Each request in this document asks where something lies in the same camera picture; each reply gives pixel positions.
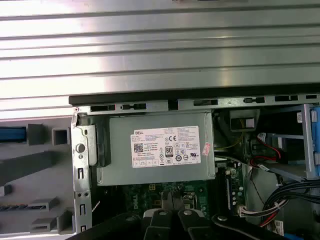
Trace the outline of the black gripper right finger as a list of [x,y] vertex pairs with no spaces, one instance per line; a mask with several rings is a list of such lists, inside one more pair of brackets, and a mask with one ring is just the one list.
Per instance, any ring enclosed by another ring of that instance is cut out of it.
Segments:
[[185,208],[183,198],[174,194],[174,209],[191,240],[284,240],[285,237],[235,216],[216,214],[210,220],[200,211]]

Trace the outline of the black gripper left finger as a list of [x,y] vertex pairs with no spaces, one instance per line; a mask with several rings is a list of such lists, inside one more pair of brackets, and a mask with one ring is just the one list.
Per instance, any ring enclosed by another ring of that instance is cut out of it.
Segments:
[[173,194],[164,191],[162,208],[148,209],[143,217],[121,213],[76,234],[76,240],[168,240],[174,215]]

